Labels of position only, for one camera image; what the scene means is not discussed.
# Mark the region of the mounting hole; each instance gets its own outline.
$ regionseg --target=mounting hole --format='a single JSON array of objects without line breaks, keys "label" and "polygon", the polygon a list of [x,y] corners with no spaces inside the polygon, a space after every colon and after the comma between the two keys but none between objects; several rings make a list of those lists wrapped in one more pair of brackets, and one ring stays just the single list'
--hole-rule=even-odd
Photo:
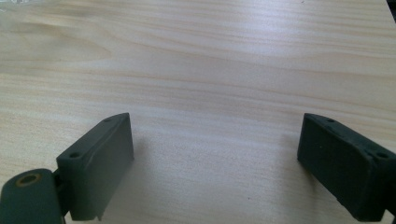
[{"label": "mounting hole", "polygon": [[73,152],[72,154],[70,154],[69,157],[70,158],[77,158],[77,157],[79,157],[79,153],[78,152]]},{"label": "mounting hole", "polygon": [[386,158],[388,157],[387,154],[382,153],[382,152],[377,152],[377,153],[376,153],[376,156],[377,156],[377,157],[380,157],[380,158],[383,158],[383,159],[386,159]]},{"label": "mounting hole", "polygon": [[41,177],[41,174],[28,174],[19,178],[16,182],[17,187],[23,188],[37,182]]}]

